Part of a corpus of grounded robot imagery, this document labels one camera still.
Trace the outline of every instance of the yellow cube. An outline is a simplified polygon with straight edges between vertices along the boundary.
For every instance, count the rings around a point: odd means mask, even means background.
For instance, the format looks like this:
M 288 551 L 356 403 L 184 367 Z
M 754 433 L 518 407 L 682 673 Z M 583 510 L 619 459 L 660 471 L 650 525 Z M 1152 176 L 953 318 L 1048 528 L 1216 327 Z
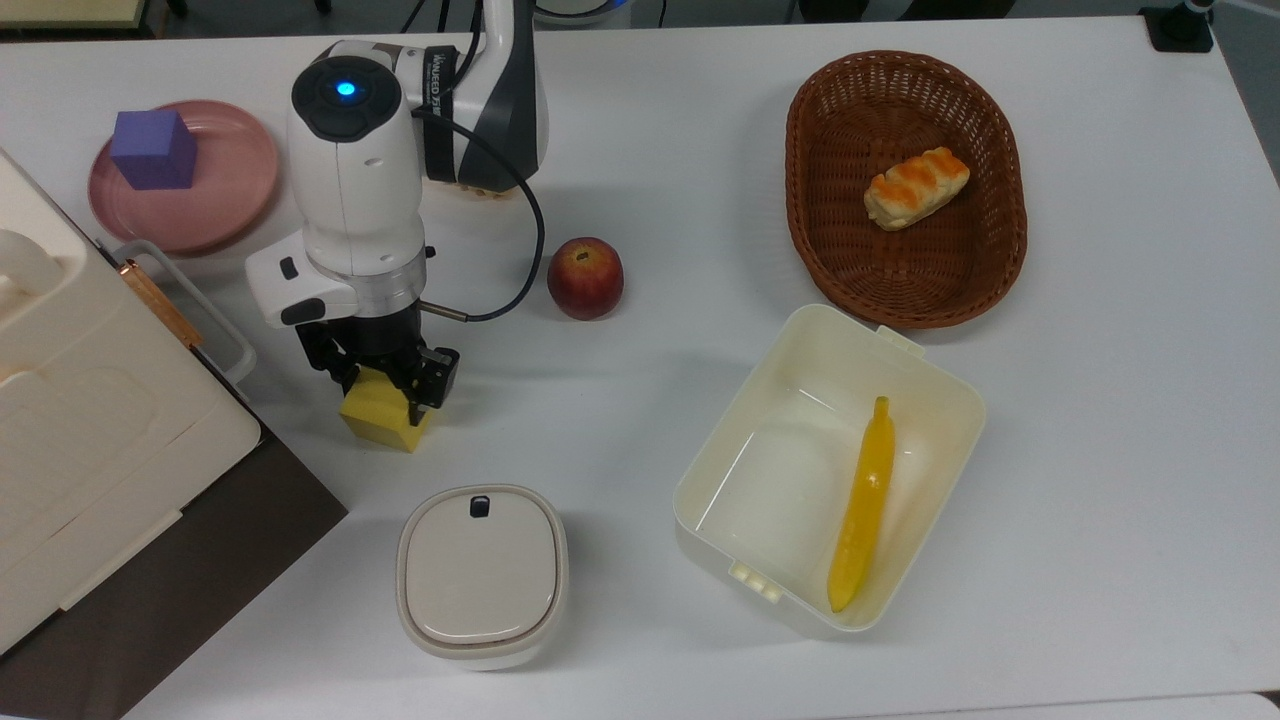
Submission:
M 426 418 L 413 427 L 408 423 L 408 400 L 385 374 L 361 368 L 339 410 L 347 427 L 357 437 L 413 452 L 422 439 Z

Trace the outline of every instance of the purple cube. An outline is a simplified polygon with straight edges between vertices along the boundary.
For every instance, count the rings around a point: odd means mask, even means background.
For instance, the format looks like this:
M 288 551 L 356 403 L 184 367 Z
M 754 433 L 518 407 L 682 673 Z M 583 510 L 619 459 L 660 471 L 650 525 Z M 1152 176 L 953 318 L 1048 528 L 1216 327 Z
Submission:
M 111 161 L 133 190 L 188 188 L 196 170 L 196 136 L 177 110 L 119 113 Z

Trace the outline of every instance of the pink plate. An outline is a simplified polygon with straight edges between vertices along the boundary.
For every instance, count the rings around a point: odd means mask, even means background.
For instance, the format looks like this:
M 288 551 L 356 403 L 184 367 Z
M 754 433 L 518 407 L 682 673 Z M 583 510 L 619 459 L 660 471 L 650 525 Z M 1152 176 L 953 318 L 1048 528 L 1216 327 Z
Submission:
M 262 213 L 275 190 L 279 158 L 270 133 L 244 110 L 187 100 L 178 110 L 196 136 L 189 190 L 133 190 L 111 161 L 108 141 L 88 176 L 97 222 L 120 240 L 150 240 L 165 252 L 191 255 L 233 240 Z

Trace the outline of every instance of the red apple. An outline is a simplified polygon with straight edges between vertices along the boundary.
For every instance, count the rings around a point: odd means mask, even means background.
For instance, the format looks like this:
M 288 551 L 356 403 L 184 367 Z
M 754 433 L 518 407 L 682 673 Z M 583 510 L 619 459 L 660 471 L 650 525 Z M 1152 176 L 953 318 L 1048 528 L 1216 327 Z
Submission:
M 622 259 L 598 237 L 576 237 L 552 255 L 547 290 L 570 318 L 594 320 L 622 299 Z

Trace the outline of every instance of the black mount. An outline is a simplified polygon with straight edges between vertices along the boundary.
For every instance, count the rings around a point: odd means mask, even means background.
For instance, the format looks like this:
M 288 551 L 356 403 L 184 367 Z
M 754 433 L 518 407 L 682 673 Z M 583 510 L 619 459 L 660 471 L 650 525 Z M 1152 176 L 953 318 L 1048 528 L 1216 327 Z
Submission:
M 1174 8 L 1143 8 L 1151 46 L 1160 53 L 1208 53 L 1213 49 L 1211 8 L 1215 0 L 1185 0 Z
M 329 373 L 347 395 L 360 368 L 384 373 L 408 401 L 408 420 L 419 425 L 428 407 L 439 407 L 453 388 L 458 351 L 429 348 L 416 305 L 381 318 L 343 318 L 297 325 L 307 361 Z

